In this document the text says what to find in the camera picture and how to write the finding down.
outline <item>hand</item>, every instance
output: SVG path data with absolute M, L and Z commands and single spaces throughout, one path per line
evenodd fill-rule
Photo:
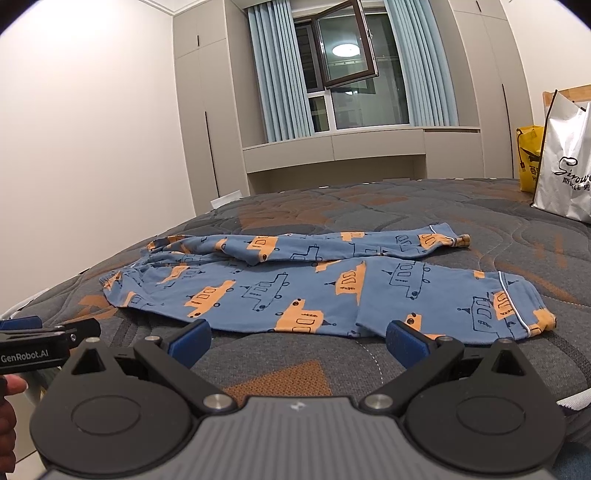
M 27 389 L 25 382 L 18 375 L 6 375 L 5 395 L 16 395 Z M 10 403 L 0 398 L 0 472 L 13 473 L 17 462 L 14 456 L 14 444 L 17 439 L 17 433 L 14 427 L 17 424 L 17 415 Z

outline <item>gray mattress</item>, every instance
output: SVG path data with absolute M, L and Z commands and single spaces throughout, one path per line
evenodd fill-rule
M 439 249 L 427 262 L 522 275 L 557 316 L 555 331 L 526 340 L 521 348 L 560 400 L 591 388 L 591 227 L 533 209 L 530 201 L 514 180 L 383 181 L 248 197 L 162 235 L 384 231 L 447 222 L 456 233 L 468 233 L 472 245 Z M 152 239 L 51 289 L 18 316 L 39 315 L 46 325 L 93 316 L 102 324 L 103 340 L 113 346 L 181 328 L 178 321 L 113 308 L 102 295 L 99 276 L 135 261 Z M 403 370 L 380 338 L 213 336 L 212 348 L 193 369 L 239 401 L 247 394 L 360 398 Z M 571 439 L 589 443 L 589 410 L 574 417 Z

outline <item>wooden headboard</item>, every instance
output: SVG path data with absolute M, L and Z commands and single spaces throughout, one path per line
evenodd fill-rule
M 560 90 L 560 93 L 574 103 L 591 102 L 591 85 Z M 544 106 L 548 108 L 552 103 L 554 92 L 544 92 Z

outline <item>silver shopping bag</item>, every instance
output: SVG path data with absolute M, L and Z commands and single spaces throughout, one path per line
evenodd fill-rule
M 591 103 L 581 108 L 556 91 L 546 117 L 532 207 L 591 223 Z

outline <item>black circular cover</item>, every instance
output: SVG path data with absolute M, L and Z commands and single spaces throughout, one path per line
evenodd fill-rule
M 461 471 L 509 475 L 548 465 L 564 438 L 562 413 L 522 377 L 502 377 L 425 390 L 408 406 L 409 434 L 430 456 Z
M 67 472 L 109 477 L 154 465 L 187 436 L 186 402 L 161 385 L 84 375 L 43 398 L 31 418 L 40 455 Z

